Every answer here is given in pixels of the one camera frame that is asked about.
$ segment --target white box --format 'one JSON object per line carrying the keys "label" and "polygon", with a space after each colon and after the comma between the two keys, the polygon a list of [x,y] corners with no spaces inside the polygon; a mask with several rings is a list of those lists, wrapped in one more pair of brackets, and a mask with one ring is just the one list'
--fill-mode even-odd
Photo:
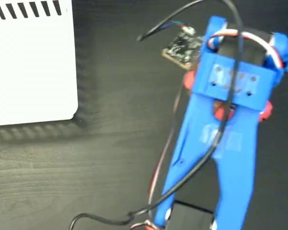
{"label": "white box", "polygon": [[67,120],[77,110],[72,1],[57,1],[61,14],[54,2],[0,0],[0,125]]}

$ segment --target circuit board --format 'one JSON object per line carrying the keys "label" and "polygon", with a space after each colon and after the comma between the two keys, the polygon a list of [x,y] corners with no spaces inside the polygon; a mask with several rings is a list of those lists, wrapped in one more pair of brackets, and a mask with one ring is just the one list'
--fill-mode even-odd
{"label": "circuit board", "polygon": [[163,49],[162,56],[189,70],[200,56],[203,36],[189,35],[181,30],[169,45]]}

